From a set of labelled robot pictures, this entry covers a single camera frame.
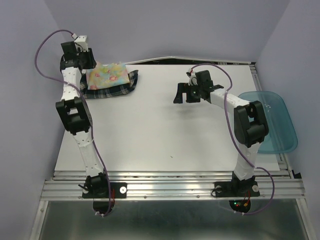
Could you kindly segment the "pastel tie-dye skirt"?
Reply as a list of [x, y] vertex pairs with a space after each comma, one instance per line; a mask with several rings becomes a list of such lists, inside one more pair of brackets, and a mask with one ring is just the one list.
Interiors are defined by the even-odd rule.
[[103, 65], [97, 63], [94, 69], [86, 71], [86, 82], [89, 90], [101, 90], [130, 82], [125, 63]]

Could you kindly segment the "navy plaid skirt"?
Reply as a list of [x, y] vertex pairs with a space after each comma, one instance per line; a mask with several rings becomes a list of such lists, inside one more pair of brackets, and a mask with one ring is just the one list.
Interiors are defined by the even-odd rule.
[[133, 92], [138, 83], [139, 71], [134, 70], [128, 73], [129, 83], [109, 88], [90, 90], [87, 84], [87, 77], [82, 76], [80, 80], [80, 91], [86, 99], [105, 99], [127, 95]]

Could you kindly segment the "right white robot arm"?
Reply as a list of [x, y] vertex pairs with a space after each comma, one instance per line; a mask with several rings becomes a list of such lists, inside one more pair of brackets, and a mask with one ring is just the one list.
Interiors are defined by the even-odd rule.
[[238, 152], [237, 161], [230, 181], [216, 181], [212, 196], [231, 198], [260, 195], [255, 177], [255, 161], [258, 150], [269, 134], [269, 127], [263, 104], [248, 101], [230, 94], [222, 85], [215, 85], [210, 72], [195, 72], [190, 69], [186, 75], [189, 81], [177, 85], [174, 104], [208, 103], [224, 110], [227, 127]]

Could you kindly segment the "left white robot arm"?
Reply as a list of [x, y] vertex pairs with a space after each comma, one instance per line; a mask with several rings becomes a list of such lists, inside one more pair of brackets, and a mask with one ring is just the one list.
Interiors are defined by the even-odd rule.
[[92, 116], [80, 91], [81, 79], [86, 70], [94, 69], [97, 63], [84, 35], [62, 43], [61, 47], [63, 55], [60, 71], [63, 76], [63, 93], [55, 107], [65, 130], [73, 136], [82, 157], [85, 168], [85, 183], [79, 185], [82, 197], [108, 198], [111, 184], [94, 146]]

